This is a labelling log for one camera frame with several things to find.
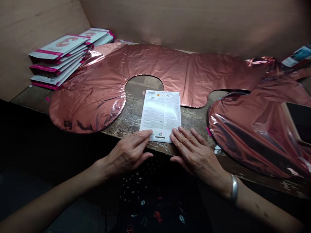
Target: smartphone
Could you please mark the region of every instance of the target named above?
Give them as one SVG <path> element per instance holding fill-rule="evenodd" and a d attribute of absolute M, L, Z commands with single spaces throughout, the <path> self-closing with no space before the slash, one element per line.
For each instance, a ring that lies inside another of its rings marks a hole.
<path fill-rule="evenodd" d="M 284 102 L 282 108 L 292 125 L 296 141 L 311 147 L 311 107 Z"/>

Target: deflated foil balloon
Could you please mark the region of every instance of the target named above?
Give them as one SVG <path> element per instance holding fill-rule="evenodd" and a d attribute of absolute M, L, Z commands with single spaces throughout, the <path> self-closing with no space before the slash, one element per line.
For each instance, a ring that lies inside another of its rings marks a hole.
<path fill-rule="evenodd" d="M 121 113 L 125 85 L 132 77 L 157 77 L 164 91 L 180 92 L 182 106 L 203 107 L 214 90 L 251 91 L 270 66 L 270 58 L 243 61 L 157 45 L 101 45 L 54 92 L 50 118 L 65 131 L 93 133 L 109 126 Z"/>
<path fill-rule="evenodd" d="M 311 107 L 297 79 L 305 70 L 284 74 L 277 64 L 249 95 L 217 100 L 209 109 L 209 128 L 220 147 L 246 167 L 274 177 L 310 177 L 311 148 L 293 138 L 281 103 Z"/>

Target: woman's right hand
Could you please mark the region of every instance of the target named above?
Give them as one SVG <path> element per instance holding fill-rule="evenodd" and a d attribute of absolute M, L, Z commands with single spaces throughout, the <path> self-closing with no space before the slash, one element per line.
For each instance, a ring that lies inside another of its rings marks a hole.
<path fill-rule="evenodd" d="M 189 133 L 179 126 L 178 130 L 173 129 L 170 139 L 181 153 L 181 157 L 173 156 L 170 160 L 179 163 L 191 174 L 197 175 L 223 197 L 230 198 L 232 192 L 231 175 L 221 167 L 206 140 L 194 129 L 191 129 L 191 133 Z"/>

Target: white instruction card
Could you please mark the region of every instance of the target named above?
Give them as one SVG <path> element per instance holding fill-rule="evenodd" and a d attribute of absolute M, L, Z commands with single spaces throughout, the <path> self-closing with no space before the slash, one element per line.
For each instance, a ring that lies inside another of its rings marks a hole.
<path fill-rule="evenodd" d="M 152 129 L 150 141 L 172 143 L 169 135 L 181 126 L 179 92 L 147 90 L 139 130 Z"/>

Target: pink clip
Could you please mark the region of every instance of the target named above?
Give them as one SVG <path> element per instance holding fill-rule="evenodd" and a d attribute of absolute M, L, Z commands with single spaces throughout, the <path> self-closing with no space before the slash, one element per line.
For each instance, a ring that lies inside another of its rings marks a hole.
<path fill-rule="evenodd" d="M 206 127 L 206 130 L 207 130 L 207 132 L 208 132 L 208 135 L 212 138 L 212 134 L 211 134 L 210 129 L 209 129 L 208 127 Z"/>

